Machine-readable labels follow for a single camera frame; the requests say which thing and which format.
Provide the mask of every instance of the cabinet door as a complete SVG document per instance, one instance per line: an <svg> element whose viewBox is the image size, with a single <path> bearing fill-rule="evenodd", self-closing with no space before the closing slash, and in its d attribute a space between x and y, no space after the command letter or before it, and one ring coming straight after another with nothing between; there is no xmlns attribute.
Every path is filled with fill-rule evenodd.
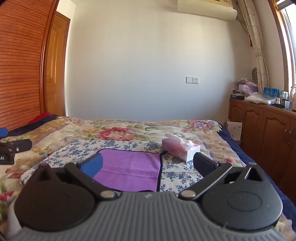
<svg viewBox="0 0 296 241"><path fill-rule="evenodd" d="M258 164L278 184L289 156L287 137L291 118L264 110L260 130Z"/></svg>
<svg viewBox="0 0 296 241"><path fill-rule="evenodd" d="M259 150L259 123L262 122L263 109L244 105L242 149L257 161Z"/></svg>
<svg viewBox="0 0 296 241"><path fill-rule="evenodd" d="M291 122L288 145L290 146L290 156L283 176L279 182L279 188L294 204L296 204L296 120L292 120Z"/></svg>
<svg viewBox="0 0 296 241"><path fill-rule="evenodd" d="M232 122L242 122L243 103L230 100L228 119Z"/></svg>

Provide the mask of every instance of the metal screw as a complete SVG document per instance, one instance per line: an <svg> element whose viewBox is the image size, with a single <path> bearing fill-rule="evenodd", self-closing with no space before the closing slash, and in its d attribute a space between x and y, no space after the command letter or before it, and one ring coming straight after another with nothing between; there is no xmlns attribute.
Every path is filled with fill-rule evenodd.
<svg viewBox="0 0 296 241"><path fill-rule="evenodd" d="M113 198L113 197L115 197L115 192L113 192L113 191L102 191L100 194L101 194L101 196L103 198Z"/></svg>
<svg viewBox="0 0 296 241"><path fill-rule="evenodd" d="M181 195L186 198L192 198L196 196L196 193L193 190L184 190L181 192Z"/></svg>

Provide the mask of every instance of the gray ribbed surface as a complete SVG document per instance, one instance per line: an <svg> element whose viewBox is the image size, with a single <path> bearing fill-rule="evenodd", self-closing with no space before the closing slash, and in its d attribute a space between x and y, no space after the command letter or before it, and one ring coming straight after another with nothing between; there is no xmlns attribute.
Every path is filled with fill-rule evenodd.
<svg viewBox="0 0 296 241"><path fill-rule="evenodd" d="M55 233L23 228L12 240L284 241L273 229L248 235L225 230L208 221L196 203L182 201L172 192L123 193L115 201L102 202L87 221L75 228Z"/></svg>

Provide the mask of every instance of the stack of books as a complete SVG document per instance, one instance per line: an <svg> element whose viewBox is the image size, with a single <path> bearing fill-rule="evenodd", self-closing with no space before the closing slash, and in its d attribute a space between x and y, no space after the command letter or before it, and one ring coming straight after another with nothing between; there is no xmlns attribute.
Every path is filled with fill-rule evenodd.
<svg viewBox="0 0 296 241"><path fill-rule="evenodd" d="M232 92L233 92L233 94L231 95L232 99L244 100L244 91L233 90Z"/></svg>

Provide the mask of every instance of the cabinet top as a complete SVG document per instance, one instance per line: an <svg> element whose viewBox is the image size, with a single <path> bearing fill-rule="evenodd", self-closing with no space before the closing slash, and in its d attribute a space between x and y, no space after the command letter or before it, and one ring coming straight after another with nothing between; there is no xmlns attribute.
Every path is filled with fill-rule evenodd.
<svg viewBox="0 0 296 241"><path fill-rule="evenodd" d="M293 112L292 110L284 110L284 109L280 109L280 108L270 106L270 105L257 104L257 103L253 103L253 102L249 102L249 101L237 100L237 99L232 99L232 98L230 98L230 101L236 102L236 103L241 103L241 104L246 104L246 105L250 105L250 106L255 106L257 108L269 110L269 111L296 119L296 112Z"/></svg>

